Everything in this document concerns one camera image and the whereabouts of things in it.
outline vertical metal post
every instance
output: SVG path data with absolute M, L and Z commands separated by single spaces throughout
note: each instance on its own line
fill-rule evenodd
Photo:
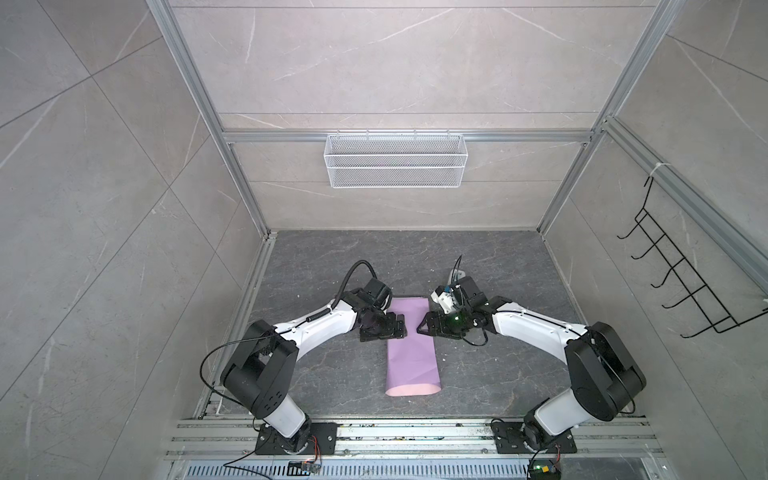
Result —
M 587 163 L 589 163 L 589 159 L 600 144 L 600 140 L 605 135 L 603 123 L 608 117 L 615 117 L 621 107 L 624 106 L 624 102 L 629 98 L 629 94 L 637 83 L 637 79 L 640 78 L 640 75 L 645 70 L 662 38 L 664 38 L 675 17 L 677 17 L 677 13 L 683 8 L 684 3 L 685 0 L 661 0 L 657 5 L 645 31 L 640 37 L 640 41 L 637 43 L 637 47 L 632 52 L 629 62 L 624 67 L 624 71 L 621 72 L 621 76 L 619 76 L 611 96 L 608 97 L 605 106 L 603 106 L 600 115 L 598 115 L 598 119 L 592 128 L 591 141 L 579 151 L 571 164 L 571 168 L 568 169 L 565 178 L 560 183 L 558 191 L 554 194 L 554 198 L 544 213 L 541 222 L 539 222 L 536 230 L 542 235 L 549 231 L 554 219 L 560 213 L 560 209 L 576 185 L 578 178 L 581 176 Z
M 237 190 L 243 198 L 243 202 L 248 209 L 248 213 L 250 214 L 253 223 L 259 230 L 261 237 L 266 238 L 270 230 L 264 221 L 264 216 L 262 215 L 261 210 L 259 210 L 259 205 L 256 202 L 253 191 L 250 189 L 250 185 L 243 172 L 243 168 L 240 166 L 240 162 L 237 161 L 231 146 L 224 140 L 221 122 L 219 122 L 219 117 L 214 110 L 214 105 L 205 89 L 205 85 L 203 85 L 203 80 L 200 78 L 200 72 L 197 70 L 197 67 L 195 67 L 192 55 L 181 34 L 181 29 L 176 22 L 176 18 L 171 11 L 170 5 L 168 5 L 167 0 L 147 0 L 147 4 L 152 11 L 155 21 L 157 21 L 157 26 L 163 34 L 165 42 L 168 44 L 168 48 L 176 61 L 176 65 L 179 67 L 184 82 L 187 83 L 187 87 L 192 94 L 197 109 L 200 111 L 200 116 L 202 116 L 203 121 L 206 126 L 208 126 L 210 136 L 213 138 L 216 148 L 219 149 L 219 153 L 224 159 L 224 163 L 230 171 L 230 175 L 232 175 L 232 180 L 234 180 Z

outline black mounting plate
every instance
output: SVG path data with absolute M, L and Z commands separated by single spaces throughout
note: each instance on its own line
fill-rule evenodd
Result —
M 310 425 L 310 438 L 314 435 L 317 438 L 317 444 L 320 446 L 322 455 L 333 455 L 336 451 L 336 432 L 339 424 L 331 422 L 313 422 Z M 262 426 L 261 432 L 256 442 L 256 453 L 254 455 L 287 455 L 283 447 L 277 441 L 279 434 L 272 427 Z M 310 439 L 304 450 L 295 455 L 314 456 L 314 445 Z
M 520 430 L 522 426 L 523 422 L 491 423 L 497 453 L 531 453 L 523 444 L 525 438 Z M 546 453 L 557 453 L 558 448 L 555 445 L 560 445 L 560 453 L 576 453 L 576 444 L 570 429 L 562 432 Z

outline purple paper bag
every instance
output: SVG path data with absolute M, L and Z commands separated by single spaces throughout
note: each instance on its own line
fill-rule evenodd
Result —
M 439 392 L 442 387 L 437 372 L 435 342 L 431 336 L 416 333 L 429 311 L 429 300 L 393 298 L 387 311 L 406 317 L 408 335 L 404 339 L 387 340 L 386 394 L 411 396 Z

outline white wire basket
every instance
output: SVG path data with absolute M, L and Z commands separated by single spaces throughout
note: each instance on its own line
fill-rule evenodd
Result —
M 323 154 L 333 188 L 458 187 L 467 164 L 460 134 L 332 134 Z

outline white zip tie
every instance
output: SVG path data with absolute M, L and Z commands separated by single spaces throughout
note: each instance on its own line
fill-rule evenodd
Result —
M 654 169 L 651 170 L 650 173 L 648 174 L 648 177 L 653 177 L 654 172 L 656 172 L 656 169 L 658 169 L 662 165 L 667 165 L 668 167 L 672 166 L 672 164 L 665 164 L 664 162 L 657 162 L 656 166 L 654 167 Z

